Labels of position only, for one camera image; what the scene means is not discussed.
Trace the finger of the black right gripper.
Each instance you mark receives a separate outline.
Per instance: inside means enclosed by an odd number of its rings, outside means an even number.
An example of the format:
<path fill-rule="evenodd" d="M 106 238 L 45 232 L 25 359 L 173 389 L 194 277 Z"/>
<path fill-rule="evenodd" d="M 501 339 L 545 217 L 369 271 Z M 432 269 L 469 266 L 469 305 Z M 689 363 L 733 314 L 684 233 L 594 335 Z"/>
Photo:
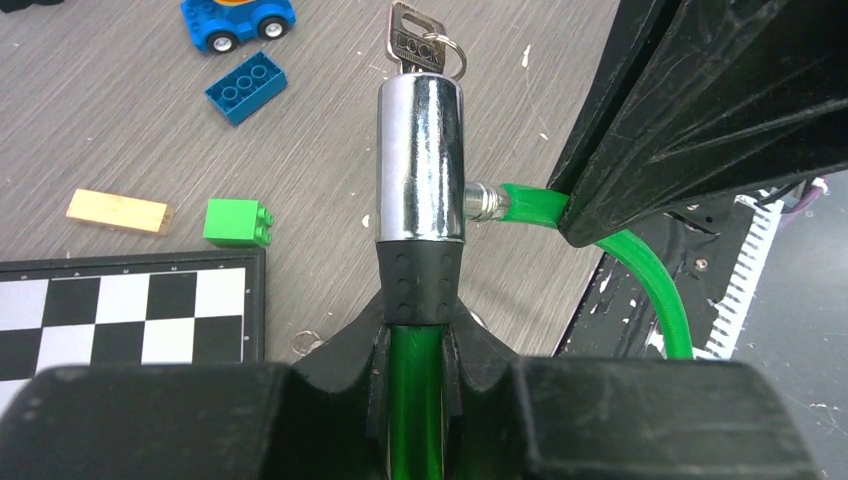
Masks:
<path fill-rule="evenodd" d="M 843 1 L 623 1 L 551 174 L 575 247 L 847 167 Z"/>

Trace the green cable lock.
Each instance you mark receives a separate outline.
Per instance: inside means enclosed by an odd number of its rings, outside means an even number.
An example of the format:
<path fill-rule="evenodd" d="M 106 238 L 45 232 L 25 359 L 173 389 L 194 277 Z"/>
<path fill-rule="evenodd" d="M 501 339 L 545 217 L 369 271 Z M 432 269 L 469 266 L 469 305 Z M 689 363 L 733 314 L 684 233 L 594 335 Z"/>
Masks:
<path fill-rule="evenodd" d="M 462 91 L 446 76 L 403 74 L 379 93 L 377 253 L 390 325 L 390 468 L 396 479 L 447 475 L 446 325 L 465 240 Z M 692 361 L 679 293 L 656 254 L 622 231 L 600 243 L 654 304 L 667 360 Z"/>

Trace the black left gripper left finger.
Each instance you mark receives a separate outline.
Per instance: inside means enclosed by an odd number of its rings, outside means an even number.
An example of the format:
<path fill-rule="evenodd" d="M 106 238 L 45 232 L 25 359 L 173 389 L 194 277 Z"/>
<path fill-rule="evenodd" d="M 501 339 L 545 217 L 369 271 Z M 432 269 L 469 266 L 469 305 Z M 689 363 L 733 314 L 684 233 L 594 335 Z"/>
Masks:
<path fill-rule="evenodd" d="M 382 301 L 292 365 L 57 367 L 1 419 L 5 479 L 383 479 Z"/>

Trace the brass padlock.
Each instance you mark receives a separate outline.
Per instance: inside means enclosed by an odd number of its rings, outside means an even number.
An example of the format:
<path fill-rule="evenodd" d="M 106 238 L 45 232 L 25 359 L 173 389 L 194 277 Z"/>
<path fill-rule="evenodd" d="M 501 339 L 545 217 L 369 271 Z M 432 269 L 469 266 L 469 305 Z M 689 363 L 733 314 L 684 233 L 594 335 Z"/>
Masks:
<path fill-rule="evenodd" d="M 295 355 L 305 357 L 313 350 L 320 347 L 323 343 L 324 340 L 318 333 L 312 330 L 303 330 L 297 332 L 293 336 L 291 340 L 291 349 Z"/>

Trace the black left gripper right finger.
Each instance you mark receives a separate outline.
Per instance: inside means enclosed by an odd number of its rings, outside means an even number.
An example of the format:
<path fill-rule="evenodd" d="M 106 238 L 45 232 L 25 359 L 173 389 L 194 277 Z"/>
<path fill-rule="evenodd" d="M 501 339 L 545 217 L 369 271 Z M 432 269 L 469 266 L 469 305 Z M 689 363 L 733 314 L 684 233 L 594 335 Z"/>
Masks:
<path fill-rule="evenodd" d="M 452 479 L 816 479 L 777 391 L 735 362 L 517 355 L 459 301 L 447 327 Z"/>

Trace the silver lock keys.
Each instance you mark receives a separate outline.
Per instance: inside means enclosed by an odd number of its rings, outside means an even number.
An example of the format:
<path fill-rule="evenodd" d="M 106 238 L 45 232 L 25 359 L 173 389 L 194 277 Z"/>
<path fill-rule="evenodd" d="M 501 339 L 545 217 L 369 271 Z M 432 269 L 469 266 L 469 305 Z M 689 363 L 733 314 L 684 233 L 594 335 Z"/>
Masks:
<path fill-rule="evenodd" d="M 458 71 L 450 74 L 453 80 L 459 81 L 467 71 L 467 55 L 448 37 L 444 25 L 403 1 L 391 3 L 386 55 L 398 65 L 399 74 L 443 74 L 447 49 L 453 50 L 459 58 Z"/>

